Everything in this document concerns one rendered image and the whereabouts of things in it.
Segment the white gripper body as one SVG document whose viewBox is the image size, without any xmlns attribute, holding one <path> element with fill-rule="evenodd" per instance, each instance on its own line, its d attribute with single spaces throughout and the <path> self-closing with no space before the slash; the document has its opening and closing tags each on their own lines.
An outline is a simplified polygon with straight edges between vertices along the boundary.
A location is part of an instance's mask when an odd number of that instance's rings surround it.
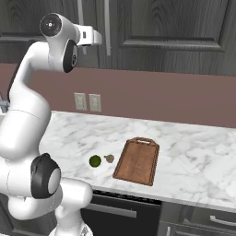
<svg viewBox="0 0 236 236">
<path fill-rule="evenodd" d="M 92 44 L 93 45 L 102 45 L 101 34 L 96 30 L 93 30 L 93 42 L 92 42 Z"/>
</svg>

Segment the dark wood cabinet door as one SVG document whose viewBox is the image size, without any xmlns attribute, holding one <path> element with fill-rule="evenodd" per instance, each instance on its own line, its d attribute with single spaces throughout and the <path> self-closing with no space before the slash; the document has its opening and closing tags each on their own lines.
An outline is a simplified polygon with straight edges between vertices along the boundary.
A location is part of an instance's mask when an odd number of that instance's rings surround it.
<svg viewBox="0 0 236 236">
<path fill-rule="evenodd" d="M 97 29 L 96 1 L 82 0 L 84 25 Z M 45 41 L 40 21 L 58 13 L 78 23 L 77 0 L 0 0 L 0 64 L 16 65 L 28 41 Z"/>
<path fill-rule="evenodd" d="M 111 56 L 96 7 L 101 68 L 236 76 L 236 0 L 110 0 Z"/>
</svg>

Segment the green lime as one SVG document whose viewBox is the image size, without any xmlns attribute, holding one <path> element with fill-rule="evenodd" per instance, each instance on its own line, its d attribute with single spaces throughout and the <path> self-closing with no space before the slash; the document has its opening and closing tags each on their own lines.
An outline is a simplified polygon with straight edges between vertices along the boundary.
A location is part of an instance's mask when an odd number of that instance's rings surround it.
<svg viewBox="0 0 236 236">
<path fill-rule="evenodd" d="M 100 164 L 101 164 L 101 157 L 100 156 L 94 155 L 94 156 L 89 158 L 89 165 L 92 168 L 97 168 L 97 167 L 100 166 Z"/>
</svg>

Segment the brown wooden cutting board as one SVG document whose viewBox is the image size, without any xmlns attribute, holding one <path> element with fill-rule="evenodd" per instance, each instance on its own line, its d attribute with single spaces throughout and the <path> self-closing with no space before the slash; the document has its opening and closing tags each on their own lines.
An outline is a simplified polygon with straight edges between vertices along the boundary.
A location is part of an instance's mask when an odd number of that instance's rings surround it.
<svg viewBox="0 0 236 236">
<path fill-rule="evenodd" d="M 144 137 L 125 142 L 112 177 L 131 183 L 152 186 L 159 156 L 159 144 Z"/>
</svg>

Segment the dark lower cabinet door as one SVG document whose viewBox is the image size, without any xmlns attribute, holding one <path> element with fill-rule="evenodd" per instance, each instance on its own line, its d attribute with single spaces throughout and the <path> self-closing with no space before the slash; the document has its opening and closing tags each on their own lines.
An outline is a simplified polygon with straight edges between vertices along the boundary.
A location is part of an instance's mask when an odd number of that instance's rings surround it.
<svg viewBox="0 0 236 236">
<path fill-rule="evenodd" d="M 171 236 L 236 236 L 236 233 L 226 233 L 215 230 L 188 227 L 180 224 L 172 224 L 161 221 L 157 236 L 166 236 L 167 227 L 171 227 Z"/>
</svg>

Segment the black dishwasher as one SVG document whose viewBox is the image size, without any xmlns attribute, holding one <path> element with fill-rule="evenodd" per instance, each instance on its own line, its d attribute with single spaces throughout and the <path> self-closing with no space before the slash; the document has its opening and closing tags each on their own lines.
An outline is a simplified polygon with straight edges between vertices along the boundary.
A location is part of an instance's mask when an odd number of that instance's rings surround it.
<svg viewBox="0 0 236 236">
<path fill-rule="evenodd" d="M 91 228 L 93 236 L 158 235 L 161 211 L 159 200 L 94 190 L 90 203 L 136 212 L 136 218 L 129 218 L 82 208 L 82 218 Z"/>
</svg>

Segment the dark drawer front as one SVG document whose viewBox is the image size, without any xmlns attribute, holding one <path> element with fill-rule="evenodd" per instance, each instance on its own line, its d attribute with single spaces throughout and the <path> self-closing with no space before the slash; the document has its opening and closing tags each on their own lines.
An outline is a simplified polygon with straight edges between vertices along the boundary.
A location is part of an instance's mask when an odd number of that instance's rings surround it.
<svg viewBox="0 0 236 236">
<path fill-rule="evenodd" d="M 236 222 L 236 213 L 168 202 L 162 203 L 160 220 L 185 226 L 236 233 L 236 227 L 212 222 L 209 220 L 210 215 L 229 222 Z"/>
</svg>

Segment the white wall outlet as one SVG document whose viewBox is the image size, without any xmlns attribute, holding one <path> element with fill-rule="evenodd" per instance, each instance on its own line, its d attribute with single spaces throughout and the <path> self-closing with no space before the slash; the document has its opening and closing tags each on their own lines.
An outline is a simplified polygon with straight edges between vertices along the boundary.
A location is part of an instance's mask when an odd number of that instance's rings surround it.
<svg viewBox="0 0 236 236">
<path fill-rule="evenodd" d="M 85 93 L 75 93 L 75 104 L 79 111 L 85 111 L 87 109 L 86 94 Z"/>
<path fill-rule="evenodd" d="M 101 100 L 99 94 L 89 94 L 89 106 L 92 112 L 101 112 Z"/>
</svg>

